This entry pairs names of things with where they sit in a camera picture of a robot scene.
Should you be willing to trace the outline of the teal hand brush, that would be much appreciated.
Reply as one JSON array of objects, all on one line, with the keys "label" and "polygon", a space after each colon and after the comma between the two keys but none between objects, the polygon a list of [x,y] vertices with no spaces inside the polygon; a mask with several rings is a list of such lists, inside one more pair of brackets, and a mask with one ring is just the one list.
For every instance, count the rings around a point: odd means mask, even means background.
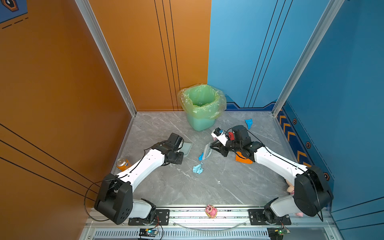
[{"label": "teal hand brush", "polygon": [[203,152],[203,157],[202,157],[202,160],[206,160],[212,153],[212,149],[211,149],[211,143],[208,143],[206,146],[205,146],[205,149],[204,149],[204,152]]}]

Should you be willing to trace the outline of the teal plastic dustpan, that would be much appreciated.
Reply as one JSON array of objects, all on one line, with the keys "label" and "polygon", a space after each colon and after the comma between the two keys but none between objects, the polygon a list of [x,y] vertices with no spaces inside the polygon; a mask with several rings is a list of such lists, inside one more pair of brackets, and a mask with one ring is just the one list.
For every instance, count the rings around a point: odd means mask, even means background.
[{"label": "teal plastic dustpan", "polygon": [[188,156],[192,146],[193,146],[193,143],[187,143],[187,142],[183,143],[183,146],[181,147],[179,152],[184,154],[184,158]]}]

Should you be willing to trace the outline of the light cyan paper scrap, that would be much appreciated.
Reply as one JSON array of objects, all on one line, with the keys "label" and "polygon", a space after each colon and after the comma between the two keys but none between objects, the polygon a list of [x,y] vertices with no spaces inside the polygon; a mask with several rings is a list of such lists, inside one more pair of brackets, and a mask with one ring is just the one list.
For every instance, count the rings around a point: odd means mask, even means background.
[{"label": "light cyan paper scrap", "polygon": [[200,163],[199,165],[193,167],[193,173],[200,175],[203,171],[203,163]]}]

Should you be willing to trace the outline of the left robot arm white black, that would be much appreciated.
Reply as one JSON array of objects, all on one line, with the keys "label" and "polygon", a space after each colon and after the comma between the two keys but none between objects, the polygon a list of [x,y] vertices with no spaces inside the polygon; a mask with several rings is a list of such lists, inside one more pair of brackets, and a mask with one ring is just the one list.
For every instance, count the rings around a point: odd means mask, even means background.
[{"label": "left robot arm white black", "polygon": [[94,204],[95,210],[117,225],[126,219],[153,223],[156,217],[155,204],[145,199],[135,200],[134,191],[157,168],[182,164],[183,145],[184,139],[172,133],[167,140],[145,149],[144,156],[127,170],[105,176]]}]

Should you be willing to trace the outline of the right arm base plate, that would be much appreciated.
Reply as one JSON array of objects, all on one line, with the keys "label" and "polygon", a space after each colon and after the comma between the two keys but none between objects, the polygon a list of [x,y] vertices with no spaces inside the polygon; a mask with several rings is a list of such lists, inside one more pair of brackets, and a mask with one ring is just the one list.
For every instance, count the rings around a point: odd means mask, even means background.
[{"label": "right arm base plate", "polygon": [[274,213],[265,209],[249,209],[249,220],[252,226],[262,225],[291,225],[291,218],[289,215],[278,217]]}]

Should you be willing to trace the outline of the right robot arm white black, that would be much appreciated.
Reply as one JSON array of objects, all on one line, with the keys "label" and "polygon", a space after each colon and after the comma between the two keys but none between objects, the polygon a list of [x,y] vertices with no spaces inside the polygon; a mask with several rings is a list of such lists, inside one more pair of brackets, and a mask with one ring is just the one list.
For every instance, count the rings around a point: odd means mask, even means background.
[{"label": "right robot arm white black", "polygon": [[241,160],[263,165],[283,177],[290,185],[288,196],[275,198],[264,206],[262,221],[275,225],[284,217],[297,213],[324,219],[323,208],[332,203],[334,195],[319,167],[307,167],[278,155],[260,139],[253,141],[253,134],[242,125],[228,131],[216,128],[211,135],[214,139],[210,145],[212,150],[224,157],[233,152]]}]

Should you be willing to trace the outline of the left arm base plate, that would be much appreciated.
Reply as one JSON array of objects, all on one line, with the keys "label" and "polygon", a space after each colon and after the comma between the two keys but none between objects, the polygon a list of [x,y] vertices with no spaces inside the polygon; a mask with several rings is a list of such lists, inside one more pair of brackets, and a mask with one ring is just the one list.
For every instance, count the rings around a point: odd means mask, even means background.
[{"label": "left arm base plate", "polygon": [[130,218],[128,221],[129,226],[155,226],[160,224],[161,226],[167,226],[170,219],[169,209],[156,209],[152,211],[148,217]]}]

